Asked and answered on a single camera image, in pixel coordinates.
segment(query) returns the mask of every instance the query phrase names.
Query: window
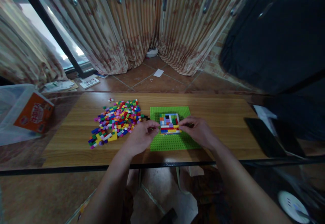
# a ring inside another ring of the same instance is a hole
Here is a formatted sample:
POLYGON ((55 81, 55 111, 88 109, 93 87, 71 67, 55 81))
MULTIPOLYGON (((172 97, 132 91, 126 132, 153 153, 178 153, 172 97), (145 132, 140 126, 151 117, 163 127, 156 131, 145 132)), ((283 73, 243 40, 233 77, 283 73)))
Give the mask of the window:
POLYGON ((13 1, 35 27, 66 73, 77 71, 80 77, 85 78, 94 72, 82 50, 43 0, 13 1))

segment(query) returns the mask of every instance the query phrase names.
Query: pile of lego bricks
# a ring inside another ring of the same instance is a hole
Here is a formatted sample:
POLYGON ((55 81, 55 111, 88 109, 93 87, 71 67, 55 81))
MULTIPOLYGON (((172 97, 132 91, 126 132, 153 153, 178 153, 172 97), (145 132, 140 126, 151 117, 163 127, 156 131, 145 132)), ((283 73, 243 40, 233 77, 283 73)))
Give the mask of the pile of lego bricks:
POLYGON ((94 119, 95 122, 99 122, 99 127, 91 131, 93 135, 88 141, 91 149, 131 133, 136 124, 144 118, 148 119, 147 116, 140 113, 141 109, 137 99, 122 100, 114 103, 112 107, 104 106, 103 109, 105 111, 94 119))
POLYGON ((178 134, 182 131, 179 129, 179 117, 177 113, 160 114, 160 133, 161 134, 178 134))

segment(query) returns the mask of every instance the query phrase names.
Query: blue lego brick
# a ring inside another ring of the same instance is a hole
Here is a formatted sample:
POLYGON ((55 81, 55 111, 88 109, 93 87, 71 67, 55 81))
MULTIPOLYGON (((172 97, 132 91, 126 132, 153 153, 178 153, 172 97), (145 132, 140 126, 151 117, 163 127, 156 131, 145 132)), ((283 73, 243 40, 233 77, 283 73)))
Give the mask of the blue lego brick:
POLYGON ((98 128, 96 128, 93 131, 91 131, 92 134, 96 134, 97 132, 98 132, 98 128))

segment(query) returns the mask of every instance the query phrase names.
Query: floral curtain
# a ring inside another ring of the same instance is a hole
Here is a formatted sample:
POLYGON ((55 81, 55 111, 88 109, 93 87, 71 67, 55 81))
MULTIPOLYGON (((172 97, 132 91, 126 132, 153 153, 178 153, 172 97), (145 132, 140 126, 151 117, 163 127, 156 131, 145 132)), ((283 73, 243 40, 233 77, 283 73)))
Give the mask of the floral curtain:
POLYGON ((183 75, 193 75, 217 42, 238 0, 45 0, 93 66, 120 74, 149 48, 183 75))
POLYGON ((0 0, 0 76, 38 88, 67 79, 53 52, 12 0, 0 0))

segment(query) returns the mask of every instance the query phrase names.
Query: paper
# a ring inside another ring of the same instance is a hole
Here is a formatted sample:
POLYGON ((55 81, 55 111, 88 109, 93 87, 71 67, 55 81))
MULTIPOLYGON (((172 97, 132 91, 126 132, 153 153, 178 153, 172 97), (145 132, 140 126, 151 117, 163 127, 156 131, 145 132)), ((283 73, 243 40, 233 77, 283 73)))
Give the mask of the paper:
POLYGON ((97 77, 97 75, 93 74, 93 75, 91 75, 91 76, 89 76, 89 77, 86 77, 86 78, 80 78, 80 80, 81 80, 82 82, 86 82, 86 81, 89 81, 89 80, 91 80, 91 79, 93 79, 93 78, 96 78, 96 77, 97 77))
POLYGON ((264 122, 264 124, 267 126, 267 128, 270 130, 270 132, 277 136, 277 132, 275 131, 275 128, 273 127, 272 119, 277 119, 277 115, 273 114, 269 109, 259 106, 259 105, 253 105, 255 108, 255 111, 257 113, 257 116, 264 122))
POLYGON ((85 82, 80 83, 80 85, 84 88, 87 89, 95 84, 99 83, 99 80, 97 78, 92 78, 90 80, 87 80, 85 82))
POLYGON ((67 80, 67 81, 55 81, 45 84, 45 88, 43 92, 45 93, 53 93, 57 91, 62 91, 69 89, 74 86, 74 82, 67 80))
POLYGON ((163 74, 163 70, 160 70, 160 69, 158 69, 156 72, 155 72, 155 74, 154 74, 154 76, 155 77, 161 77, 161 75, 163 74))

